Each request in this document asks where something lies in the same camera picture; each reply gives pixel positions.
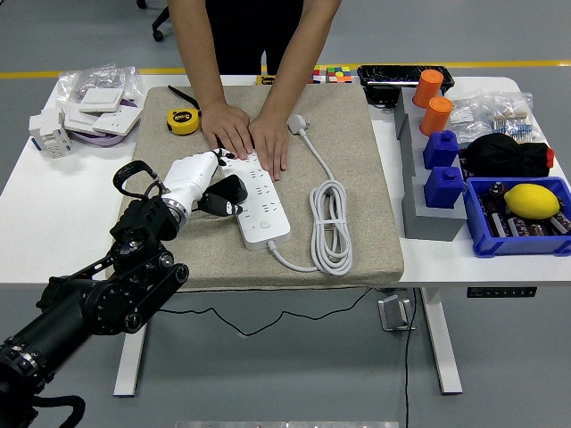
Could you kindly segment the person's left hand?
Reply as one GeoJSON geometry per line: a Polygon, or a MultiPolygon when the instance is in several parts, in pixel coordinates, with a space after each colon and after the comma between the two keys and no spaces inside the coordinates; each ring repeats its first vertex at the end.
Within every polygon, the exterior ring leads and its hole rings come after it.
{"type": "Polygon", "coordinates": [[[273,181],[287,170],[289,134],[286,119],[261,111],[248,127],[260,164],[273,181]]]}

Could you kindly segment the person's right hand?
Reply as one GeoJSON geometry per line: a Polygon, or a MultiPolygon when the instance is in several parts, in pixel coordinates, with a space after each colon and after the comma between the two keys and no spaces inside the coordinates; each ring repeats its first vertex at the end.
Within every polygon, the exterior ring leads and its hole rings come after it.
{"type": "Polygon", "coordinates": [[[206,103],[202,107],[202,132],[212,149],[222,146],[240,160],[252,152],[248,130],[249,116],[224,99],[206,103]]]}

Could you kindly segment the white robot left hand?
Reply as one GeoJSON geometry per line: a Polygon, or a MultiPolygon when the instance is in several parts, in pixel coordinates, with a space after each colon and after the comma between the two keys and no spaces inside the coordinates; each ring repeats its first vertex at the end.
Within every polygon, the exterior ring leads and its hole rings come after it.
{"type": "Polygon", "coordinates": [[[173,162],[163,180],[166,192],[162,199],[181,226],[196,210],[218,217],[238,215],[243,212],[243,208],[238,204],[208,190],[217,168],[227,165],[225,159],[233,158],[234,156],[225,149],[217,149],[173,162]]]}

